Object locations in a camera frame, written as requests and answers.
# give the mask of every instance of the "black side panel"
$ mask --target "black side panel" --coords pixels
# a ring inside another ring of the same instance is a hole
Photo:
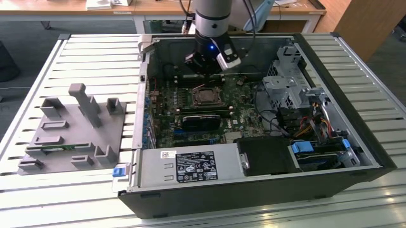
[[[353,171],[215,186],[202,185],[195,188],[126,193],[119,199],[139,218],[151,219],[162,215],[188,215],[331,197],[354,184],[369,181],[370,176],[383,175],[383,172],[382,169],[373,169],[359,173]],[[142,197],[146,194],[156,197]]]
[[[343,94],[342,89],[339,88],[329,70],[326,69],[322,61],[319,60],[313,48],[310,47],[304,37],[302,34],[295,34],[295,40],[313,64],[313,67],[321,76],[321,79],[339,105],[343,114],[346,115],[350,124],[357,130],[357,133],[361,137],[361,140],[367,146],[369,151],[371,152],[377,162],[386,169],[394,170],[397,165],[394,164],[390,156],[387,155],[382,145],[379,144],[373,132],[370,131],[365,121],[362,120],[358,111],[355,110],[353,104],[350,103],[349,98]]]

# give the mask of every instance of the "warning label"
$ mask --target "warning label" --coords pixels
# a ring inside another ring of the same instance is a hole
[[[218,180],[212,151],[176,154],[176,180],[179,183]]]

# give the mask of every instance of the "aluminum extrusion table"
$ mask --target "aluminum extrusion table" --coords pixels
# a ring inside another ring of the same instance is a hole
[[[139,77],[138,35],[72,35],[60,39],[0,143],[1,227],[381,227],[406,224],[406,108],[341,38],[304,34],[327,70],[390,154],[398,169],[333,198],[182,217],[142,220],[116,198],[112,170],[19,176],[45,97],[64,104],[71,83],[97,102],[127,102],[120,162],[132,157]]]

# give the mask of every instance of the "blue latch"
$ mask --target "blue latch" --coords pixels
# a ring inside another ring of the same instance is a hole
[[[124,177],[126,176],[126,168],[115,168],[114,169],[114,177]]]
[[[346,147],[346,149],[349,150],[351,147],[350,141],[347,139],[342,140],[343,146]]]
[[[292,150],[294,153],[304,153],[304,152],[315,151],[313,149],[311,143],[308,141],[295,142],[291,145],[291,150]]]

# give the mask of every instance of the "white table leg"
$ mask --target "white table leg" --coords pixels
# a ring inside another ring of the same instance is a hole
[[[317,25],[318,25],[319,17],[321,17],[321,15],[311,15],[310,16],[310,18],[308,18],[308,20],[304,24],[303,30],[302,30],[303,33],[314,32],[314,30],[317,28]]]
[[[144,34],[146,33],[146,28],[144,28],[144,20],[146,16],[134,16],[132,17],[134,23],[135,23],[135,29],[138,34]]]

